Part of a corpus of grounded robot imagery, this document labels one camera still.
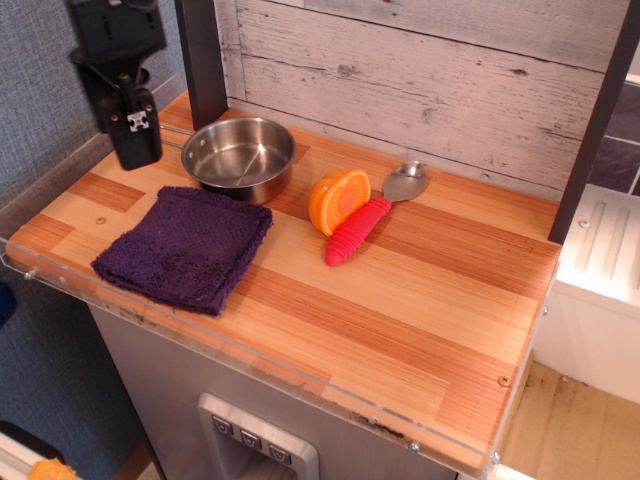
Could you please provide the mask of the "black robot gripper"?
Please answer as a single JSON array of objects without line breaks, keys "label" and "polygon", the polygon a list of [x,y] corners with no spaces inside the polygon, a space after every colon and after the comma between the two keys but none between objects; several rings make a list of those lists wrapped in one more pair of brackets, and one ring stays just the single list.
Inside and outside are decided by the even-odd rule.
[{"label": "black robot gripper", "polygon": [[158,3],[69,1],[67,12],[77,40],[70,60],[122,168],[156,163],[162,156],[158,111],[151,92],[135,83],[149,80],[144,62],[166,47]]}]

